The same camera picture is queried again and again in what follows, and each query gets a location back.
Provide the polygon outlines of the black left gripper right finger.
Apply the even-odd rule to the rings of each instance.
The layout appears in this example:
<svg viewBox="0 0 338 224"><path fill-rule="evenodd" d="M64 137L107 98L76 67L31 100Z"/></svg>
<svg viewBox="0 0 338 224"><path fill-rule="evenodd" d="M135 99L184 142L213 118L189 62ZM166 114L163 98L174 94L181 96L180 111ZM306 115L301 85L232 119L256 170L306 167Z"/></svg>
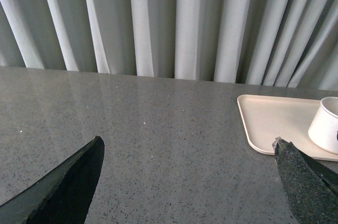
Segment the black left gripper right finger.
<svg viewBox="0 0 338 224"><path fill-rule="evenodd" d="M272 146L289 208L298 223L337 223L337 173L281 137Z"/></svg>

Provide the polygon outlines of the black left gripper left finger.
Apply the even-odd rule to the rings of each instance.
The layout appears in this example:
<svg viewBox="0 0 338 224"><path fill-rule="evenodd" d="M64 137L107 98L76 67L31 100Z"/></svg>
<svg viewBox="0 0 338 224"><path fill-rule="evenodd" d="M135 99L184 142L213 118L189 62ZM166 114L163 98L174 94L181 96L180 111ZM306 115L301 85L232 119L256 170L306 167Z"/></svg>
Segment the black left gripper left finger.
<svg viewBox="0 0 338 224"><path fill-rule="evenodd" d="M100 178L105 144L97 136L1 205L1 223L84 223Z"/></svg>

